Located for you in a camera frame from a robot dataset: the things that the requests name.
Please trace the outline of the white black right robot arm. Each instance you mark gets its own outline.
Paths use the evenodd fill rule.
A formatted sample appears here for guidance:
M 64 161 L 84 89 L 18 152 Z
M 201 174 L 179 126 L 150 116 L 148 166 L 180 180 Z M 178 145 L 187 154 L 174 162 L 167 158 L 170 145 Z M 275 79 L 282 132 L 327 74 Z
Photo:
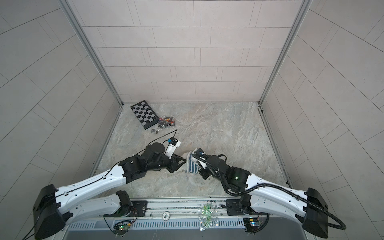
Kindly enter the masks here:
M 267 214 L 292 220 L 302 228 L 323 239 L 329 237 L 329 228 L 346 230 L 347 226 L 329 212 L 319 191 L 286 188 L 266 181 L 251 172 L 229 166 L 222 156 L 194 153 L 201 165 L 203 177 L 219 180 L 228 195 L 240 197 L 241 210 L 247 215 Z

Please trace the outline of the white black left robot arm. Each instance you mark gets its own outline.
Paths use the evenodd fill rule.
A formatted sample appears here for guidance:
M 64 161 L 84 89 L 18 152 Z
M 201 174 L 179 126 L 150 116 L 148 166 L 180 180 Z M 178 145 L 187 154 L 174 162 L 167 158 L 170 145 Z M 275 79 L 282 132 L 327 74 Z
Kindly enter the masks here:
M 33 228 L 25 239 L 44 240 L 73 222 L 97 215 L 127 216 L 133 207 L 127 192 L 118 191 L 103 198 L 96 196 L 143 178 L 148 171 L 177 171 L 187 162 L 174 153 L 178 146 L 170 144 L 166 148 L 161 143 L 153 143 L 146 146 L 141 155 L 128 157 L 101 174 L 68 186 L 43 187 L 33 206 Z

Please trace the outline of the blue white striped knit sweater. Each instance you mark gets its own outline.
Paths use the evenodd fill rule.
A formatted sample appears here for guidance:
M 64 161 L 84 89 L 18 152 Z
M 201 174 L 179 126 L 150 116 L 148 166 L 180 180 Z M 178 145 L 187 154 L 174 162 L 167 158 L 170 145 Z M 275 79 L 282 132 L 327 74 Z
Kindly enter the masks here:
M 200 166 L 194 161 L 193 152 L 186 153 L 187 169 L 186 172 L 190 174 L 197 174 L 200 170 Z

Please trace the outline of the white fluffy teddy bear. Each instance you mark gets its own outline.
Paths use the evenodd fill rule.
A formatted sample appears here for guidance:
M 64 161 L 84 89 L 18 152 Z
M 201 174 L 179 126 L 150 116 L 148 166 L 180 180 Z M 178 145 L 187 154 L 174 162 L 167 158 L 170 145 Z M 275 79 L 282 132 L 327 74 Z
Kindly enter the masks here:
M 199 161 L 194 157 L 196 150 L 197 149 L 180 155 L 180 157 L 182 158 L 180 163 L 182 165 L 179 170 L 182 170 L 188 174 L 198 174 L 201 169 L 205 169 L 207 167 L 205 163 Z

